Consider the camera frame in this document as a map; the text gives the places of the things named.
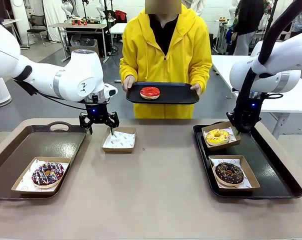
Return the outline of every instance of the black tray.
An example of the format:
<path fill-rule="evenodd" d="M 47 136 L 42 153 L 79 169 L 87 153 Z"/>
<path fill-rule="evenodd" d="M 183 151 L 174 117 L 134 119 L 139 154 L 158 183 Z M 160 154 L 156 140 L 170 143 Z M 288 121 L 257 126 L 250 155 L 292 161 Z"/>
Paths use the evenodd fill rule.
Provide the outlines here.
<path fill-rule="evenodd" d="M 160 96 L 155 100 L 147 100 L 140 96 L 140 91 L 145 87 L 156 87 L 160 90 Z M 192 86 L 187 83 L 149 82 L 138 81 L 126 93 L 126 99 L 134 104 L 182 104 L 190 105 L 200 99 Z"/>
<path fill-rule="evenodd" d="M 54 125 L 65 125 L 67 130 L 55 129 Z M 0 200 L 48 199 L 55 196 L 68 175 L 87 130 L 79 125 L 56 121 L 48 125 L 29 125 L 0 153 Z M 11 188 L 35 157 L 70 158 L 57 190 L 52 194 L 22 194 Z"/>
<path fill-rule="evenodd" d="M 251 133 L 241 134 L 239 145 L 210 151 L 202 134 L 203 127 L 206 125 L 195 125 L 193 130 L 210 187 L 217 196 L 254 200 L 302 197 L 301 186 L 255 128 Z M 260 188 L 253 191 L 221 191 L 210 165 L 209 156 L 213 155 L 243 155 L 259 182 Z"/>

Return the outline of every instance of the black office chair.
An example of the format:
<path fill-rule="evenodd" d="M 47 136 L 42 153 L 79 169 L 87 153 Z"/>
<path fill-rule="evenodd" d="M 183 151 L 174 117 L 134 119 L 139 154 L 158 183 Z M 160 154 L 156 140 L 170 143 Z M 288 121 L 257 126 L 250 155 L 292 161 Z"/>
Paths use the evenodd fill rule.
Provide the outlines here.
<path fill-rule="evenodd" d="M 44 40 L 43 40 L 43 36 L 42 33 L 46 33 L 48 35 L 48 29 L 47 29 L 47 24 L 46 24 L 46 17 L 44 15 L 42 16 L 38 16 L 38 15 L 31 15 L 29 22 L 31 24 L 32 27 L 34 26 L 42 26 L 45 27 L 45 29 L 29 29 L 26 31 L 26 35 L 27 35 L 27 45 L 29 46 L 29 34 L 39 34 L 42 40 L 42 43 L 45 47 L 47 47 L 48 45 L 45 44 Z"/>

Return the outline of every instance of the yellow jacket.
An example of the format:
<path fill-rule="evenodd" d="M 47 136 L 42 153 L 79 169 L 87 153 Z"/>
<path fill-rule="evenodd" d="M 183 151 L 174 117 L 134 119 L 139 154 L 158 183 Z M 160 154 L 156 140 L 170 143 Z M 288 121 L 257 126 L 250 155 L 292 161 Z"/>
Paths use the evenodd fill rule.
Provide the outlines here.
<path fill-rule="evenodd" d="M 200 84 L 202 93 L 212 66 L 208 27 L 192 9 L 182 12 L 165 56 L 143 10 L 126 26 L 123 34 L 122 82 L 133 75 L 137 82 Z M 138 119 L 191 119 L 194 105 L 134 104 Z"/>

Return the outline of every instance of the black jacket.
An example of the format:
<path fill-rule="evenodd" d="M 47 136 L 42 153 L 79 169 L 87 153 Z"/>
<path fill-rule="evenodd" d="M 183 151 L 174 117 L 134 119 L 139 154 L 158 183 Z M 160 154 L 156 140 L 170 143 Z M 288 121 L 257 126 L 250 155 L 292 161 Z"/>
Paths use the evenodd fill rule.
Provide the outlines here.
<path fill-rule="evenodd" d="M 258 30 L 264 15 L 263 0 L 241 0 L 237 11 L 238 23 L 233 31 L 238 35 L 252 33 Z"/>

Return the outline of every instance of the white printed paper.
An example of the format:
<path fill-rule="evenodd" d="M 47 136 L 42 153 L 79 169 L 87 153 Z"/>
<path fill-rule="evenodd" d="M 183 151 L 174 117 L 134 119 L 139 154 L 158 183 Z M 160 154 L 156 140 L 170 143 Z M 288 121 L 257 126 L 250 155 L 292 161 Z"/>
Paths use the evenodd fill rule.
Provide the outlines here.
<path fill-rule="evenodd" d="M 23 178 L 21 179 L 20 183 L 16 187 L 15 190 L 18 191 L 24 191 L 24 192 L 54 192 L 57 188 L 57 185 L 51 188 L 39 188 L 34 185 L 31 177 L 32 174 L 35 172 L 35 170 L 39 167 L 41 167 L 43 164 L 45 164 L 46 161 L 40 161 L 40 160 L 34 160 L 31 167 L 28 169 L 28 171 L 24 174 Z M 68 168 L 68 163 L 65 162 L 58 162 L 58 164 L 61 164 L 64 168 L 64 172 L 66 172 Z"/>
<path fill-rule="evenodd" d="M 214 173 L 214 176 L 216 175 L 215 174 L 215 169 L 216 169 L 216 166 L 218 164 L 221 164 L 221 163 L 229 163 L 229 164 L 234 164 L 236 166 L 238 166 L 241 170 L 241 166 L 240 166 L 240 159 L 212 159 L 210 158 L 210 161 L 214 164 L 213 167 L 212 167 L 212 170 L 213 170 L 213 173 Z M 244 175 L 244 179 L 243 179 L 243 182 L 241 182 L 240 185 L 238 186 L 226 186 L 226 185 L 223 185 L 221 182 L 219 182 L 217 180 L 217 178 L 215 178 L 216 182 L 217 182 L 217 185 L 219 186 L 219 188 L 221 189 L 251 189 L 252 186 L 245 174 L 245 172 L 242 170 L 243 172 L 243 175 Z"/>
<path fill-rule="evenodd" d="M 221 129 L 221 130 L 224 130 L 226 132 L 228 132 L 230 134 L 230 137 L 229 137 L 229 143 L 232 143 L 232 142 L 235 142 L 237 139 L 236 139 L 236 136 L 235 134 L 233 133 L 232 131 L 232 128 L 229 126 L 228 128 L 224 128 L 224 129 Z M 204 139 L 206 139 L 206 136 L 207 136 L 207 132 L 204 132 Z"/>
<path fill-rule="evenodd" d="M 115 131 L 112 135 L 111 132 L 106 138 L 103 148 L 106 149 L 131 149 L 135 146 L 136 135 Z"/>

